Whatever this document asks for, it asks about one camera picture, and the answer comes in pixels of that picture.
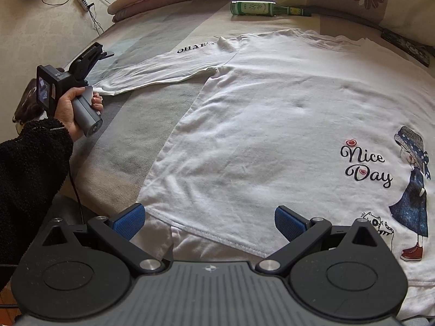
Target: cartoon girl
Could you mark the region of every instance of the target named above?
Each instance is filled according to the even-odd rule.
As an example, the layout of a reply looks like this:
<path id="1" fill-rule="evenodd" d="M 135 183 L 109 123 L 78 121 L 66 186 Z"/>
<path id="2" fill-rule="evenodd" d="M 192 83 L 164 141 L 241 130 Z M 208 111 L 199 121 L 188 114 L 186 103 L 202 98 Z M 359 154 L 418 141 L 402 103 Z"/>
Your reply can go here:
<path id="1" fill-rule="evenodd" d="M 409 184 L 402 198 L 390 206 L 393 218 L 417 234 L 417 244 L 402 250 L 404 261 L 420 261 L 423 256 L 423 237 L 428 236 L 428 214 L 426 211 L 426 190 L 423 175 L 431 178 L 428 169 L 429 156 L 423 150 L 423 140 L 410 128 L 403 126 L 394 135 L 400 149 L 400 157 L 410 164 L 412 171 Z"/>

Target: green bottle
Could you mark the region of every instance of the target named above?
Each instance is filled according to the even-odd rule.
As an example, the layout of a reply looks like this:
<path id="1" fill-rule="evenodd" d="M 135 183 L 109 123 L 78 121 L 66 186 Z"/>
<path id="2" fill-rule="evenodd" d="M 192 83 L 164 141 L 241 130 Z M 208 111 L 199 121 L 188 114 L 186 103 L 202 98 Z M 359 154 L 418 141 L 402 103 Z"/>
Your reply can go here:
<path id="1" fill-rule="evenodd" d="M 233 15 L 253 15 L 253 16 L 277 16 L 277 15 L 296 15 L 311 16 L 299 7 L 284 7 L 276 2 L 269 1 L 232 1 L 231 13 Z"/>

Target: shoe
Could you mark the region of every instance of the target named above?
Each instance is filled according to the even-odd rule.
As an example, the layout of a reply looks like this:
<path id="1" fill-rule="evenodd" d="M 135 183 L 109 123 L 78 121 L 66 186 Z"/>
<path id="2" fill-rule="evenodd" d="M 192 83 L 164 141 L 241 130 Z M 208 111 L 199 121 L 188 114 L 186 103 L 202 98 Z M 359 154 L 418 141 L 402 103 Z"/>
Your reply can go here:
<path id="1" fill-rule="evenodd" d="M 421 261 L 423 257 L 423 247 L 414 246 L 413 248 L 402 250 L 400 258 L 404 261 Z"/>

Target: person's arm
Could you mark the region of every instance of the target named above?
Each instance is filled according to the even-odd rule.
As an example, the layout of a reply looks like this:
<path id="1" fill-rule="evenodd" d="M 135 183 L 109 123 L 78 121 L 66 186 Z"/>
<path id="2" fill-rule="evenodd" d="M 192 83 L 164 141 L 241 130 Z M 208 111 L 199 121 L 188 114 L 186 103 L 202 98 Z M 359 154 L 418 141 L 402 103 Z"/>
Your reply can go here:
<path id="1" fill-rule="evenodd" d="M 0 264 L 18 264 L 68 174 L 73 141 L 83 133 L 71 105 L 84 88 L 72 88 L 55 118 L 27 123 L 16 138 L 0 144 Z M 98 94 L 93 108 L 103 109 Z M 12 275 L 0 267 L 0 290 Z"/>

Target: gray ribbed surface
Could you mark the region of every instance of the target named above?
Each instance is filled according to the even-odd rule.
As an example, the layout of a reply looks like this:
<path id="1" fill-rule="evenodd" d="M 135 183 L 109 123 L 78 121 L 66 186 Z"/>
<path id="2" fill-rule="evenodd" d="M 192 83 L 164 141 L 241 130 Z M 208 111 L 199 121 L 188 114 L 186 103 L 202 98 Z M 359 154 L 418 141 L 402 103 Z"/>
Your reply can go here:
<path id="1" fill-rule="evenodd" d="M 25 317 L 18 326 L 56 323 Z M 261 276 L 246 262 L 174 262 L 138 279 L 130 295 L 105 314 L 61 323 L 77 326 L 332 326 L 301 308 L 277 277 Z M 397 326 L 388 319 L 372 326 Z"/>

